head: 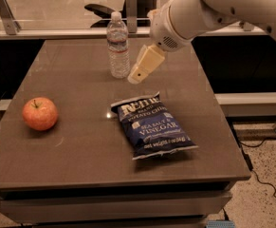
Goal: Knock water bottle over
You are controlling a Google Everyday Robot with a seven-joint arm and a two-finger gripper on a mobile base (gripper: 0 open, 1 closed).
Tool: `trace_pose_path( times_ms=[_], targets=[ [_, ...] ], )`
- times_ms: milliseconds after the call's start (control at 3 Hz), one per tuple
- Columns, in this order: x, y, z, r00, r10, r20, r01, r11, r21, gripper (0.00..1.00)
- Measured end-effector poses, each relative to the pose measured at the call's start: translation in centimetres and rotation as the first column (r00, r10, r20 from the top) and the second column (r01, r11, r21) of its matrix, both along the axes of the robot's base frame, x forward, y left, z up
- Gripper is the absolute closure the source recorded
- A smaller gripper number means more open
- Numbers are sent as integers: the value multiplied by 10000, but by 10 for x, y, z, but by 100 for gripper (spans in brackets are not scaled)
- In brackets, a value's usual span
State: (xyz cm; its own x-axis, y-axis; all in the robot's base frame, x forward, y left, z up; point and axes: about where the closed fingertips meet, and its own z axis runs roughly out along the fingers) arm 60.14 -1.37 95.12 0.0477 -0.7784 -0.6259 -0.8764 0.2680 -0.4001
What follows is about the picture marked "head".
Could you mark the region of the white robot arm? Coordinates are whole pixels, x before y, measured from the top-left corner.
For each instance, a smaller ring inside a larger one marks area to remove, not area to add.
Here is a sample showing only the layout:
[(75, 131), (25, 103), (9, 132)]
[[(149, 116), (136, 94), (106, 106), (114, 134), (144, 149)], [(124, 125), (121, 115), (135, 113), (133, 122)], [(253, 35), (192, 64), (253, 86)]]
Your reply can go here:
[(165, 60), (208, 31), (243, 21), (276, 41), (276, 0), (169, 0), (148, 13), (152, 44), (141, 48), (128, 81), (138, 84)]

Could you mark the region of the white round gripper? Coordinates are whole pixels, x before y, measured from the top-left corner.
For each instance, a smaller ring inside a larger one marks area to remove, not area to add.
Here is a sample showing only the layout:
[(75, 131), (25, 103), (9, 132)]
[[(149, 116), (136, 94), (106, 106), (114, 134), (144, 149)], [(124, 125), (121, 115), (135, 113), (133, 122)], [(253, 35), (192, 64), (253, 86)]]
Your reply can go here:
[(141, 47), (127, 77), (131, 84), (141, 83), (157, 69), (165, 60), (164, 51), (177, 51), (191, 42), (192, 15), (193, 2), (189, 0), (169, 0), (161, 8), (148, 13), (153, 44)]

